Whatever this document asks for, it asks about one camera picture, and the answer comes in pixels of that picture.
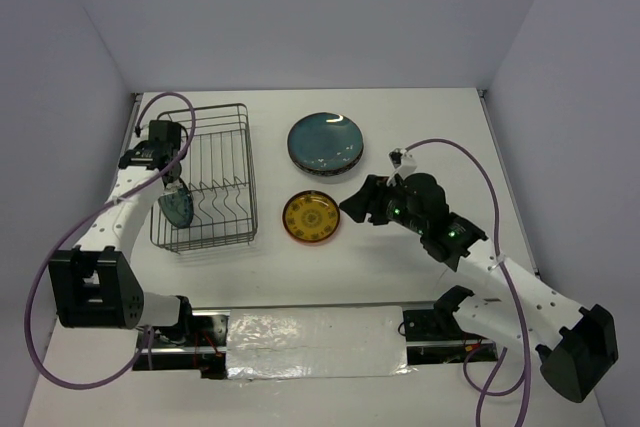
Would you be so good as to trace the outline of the amber brown small plate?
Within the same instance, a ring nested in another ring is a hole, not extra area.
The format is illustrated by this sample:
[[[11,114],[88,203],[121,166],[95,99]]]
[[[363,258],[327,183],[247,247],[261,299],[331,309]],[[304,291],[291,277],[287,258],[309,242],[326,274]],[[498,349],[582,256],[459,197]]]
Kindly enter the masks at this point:
[[[282,224],[290,236],[320,239],[334,236],[341,214],[338,204],[328,194],[305,190],[292,196],[284,205]]]

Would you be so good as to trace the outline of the dark green plate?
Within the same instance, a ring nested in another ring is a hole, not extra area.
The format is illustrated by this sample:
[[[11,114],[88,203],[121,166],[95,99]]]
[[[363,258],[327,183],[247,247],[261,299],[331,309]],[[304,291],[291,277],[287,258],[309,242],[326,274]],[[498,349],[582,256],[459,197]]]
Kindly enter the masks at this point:
[[[341,161],[364,154],[364,137],[349,117],[316,112],[299,119],[287,135],[290,159],[298,158],[313,168],[335,167]]]

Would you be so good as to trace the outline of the orange plastic plate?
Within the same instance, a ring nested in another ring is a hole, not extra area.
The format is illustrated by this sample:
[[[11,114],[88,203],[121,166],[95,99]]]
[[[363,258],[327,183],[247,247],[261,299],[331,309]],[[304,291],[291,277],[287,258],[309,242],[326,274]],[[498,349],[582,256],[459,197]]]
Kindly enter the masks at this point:
[[[304,246],[312,246],[312,247],[319,247],[319,246],[324,246],[327,244],[330,244],[334,238],[336,236],[330,236],[330,237],[326,237],[326,238],[320,238],[320,239],[304,239],[304,238],[299,238],[296,236],[289,236],[290,240],[296,242],[299,245],[304,245]]]

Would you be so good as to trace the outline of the blue floral celadon plate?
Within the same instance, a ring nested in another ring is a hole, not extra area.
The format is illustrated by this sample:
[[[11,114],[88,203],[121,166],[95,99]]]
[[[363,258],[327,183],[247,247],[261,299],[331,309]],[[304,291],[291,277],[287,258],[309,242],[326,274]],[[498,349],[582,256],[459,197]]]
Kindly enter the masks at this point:
[[[166,220],[177,229],[188,228],[194,219],[193,196],[182,179],[166,187],[158,205]]]

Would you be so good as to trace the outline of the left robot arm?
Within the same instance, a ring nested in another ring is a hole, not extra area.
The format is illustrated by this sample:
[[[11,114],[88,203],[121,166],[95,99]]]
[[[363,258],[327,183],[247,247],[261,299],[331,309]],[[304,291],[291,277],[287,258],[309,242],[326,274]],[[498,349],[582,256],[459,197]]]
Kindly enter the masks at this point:
[[[56,251],[48,263],[59,321],[66,328],[157,329],[171,344],[195,336],[188,299],[145,292],[130,266],[148,213],[180,179],[184,128],[153,120],[148,137],[118,163],[108,201],[113,205],[91,222],[71,249]]]

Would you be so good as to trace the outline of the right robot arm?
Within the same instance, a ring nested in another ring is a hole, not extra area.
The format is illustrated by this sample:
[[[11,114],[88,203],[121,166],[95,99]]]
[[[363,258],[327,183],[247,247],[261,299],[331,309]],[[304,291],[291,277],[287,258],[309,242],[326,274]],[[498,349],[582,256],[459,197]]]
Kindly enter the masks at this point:
[[[424,250],[461,280],[436,303],[435,327],[446,338],[463,331],[538,355],[540,372],[560,396],[581,403],[618,360],[612,314],[582,306],[498,254],[483,230],[452,212],[429,174],[369,175],[342,201],[354,222],[395,222],[416,233]]]

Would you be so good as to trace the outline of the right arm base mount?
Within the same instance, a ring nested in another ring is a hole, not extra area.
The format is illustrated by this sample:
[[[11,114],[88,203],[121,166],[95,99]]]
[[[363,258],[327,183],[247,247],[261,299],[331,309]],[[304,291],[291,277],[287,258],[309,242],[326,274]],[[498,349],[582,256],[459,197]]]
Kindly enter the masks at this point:
[[[495,362],[495,344],[477,334],[464,332],[453,318],[461,302],[473,295],[464,287],[453,287],[429,305],[402,310],[397,332],[405,339],[411,367],[463,363],[467,355],[480,350],[472,362]]]

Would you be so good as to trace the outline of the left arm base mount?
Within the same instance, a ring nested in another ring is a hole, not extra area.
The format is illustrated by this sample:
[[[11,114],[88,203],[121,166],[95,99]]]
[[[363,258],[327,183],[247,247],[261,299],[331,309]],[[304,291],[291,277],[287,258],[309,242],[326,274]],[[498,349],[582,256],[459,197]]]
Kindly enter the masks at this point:
[[[187,333],[155,328],[153,340],[140,333],[136,348],[141,356],[135,372],[188,371],[203,379],[227,378],[226,352],[230,327],[229,310],[196,309]]]

